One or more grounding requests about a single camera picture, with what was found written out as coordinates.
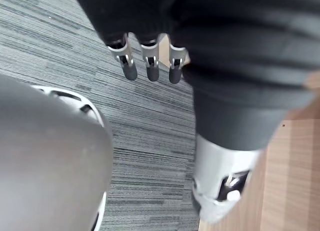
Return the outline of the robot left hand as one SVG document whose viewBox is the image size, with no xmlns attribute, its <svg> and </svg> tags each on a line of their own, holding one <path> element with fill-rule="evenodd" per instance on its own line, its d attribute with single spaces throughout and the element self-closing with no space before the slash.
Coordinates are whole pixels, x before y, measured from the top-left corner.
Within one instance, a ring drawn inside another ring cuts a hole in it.
<svg viewBox="0 0 320 231">
<path fill-rule="evenodd" d="M 159 78 L 159 36 L 169 38 L 169 81 L 193 89 L 192 196 L 215 224 L 238 203 L 278 125 L 313 93 L 320 69 L 320 0 L 77 0 L 124 76 Z"/>
</svg>

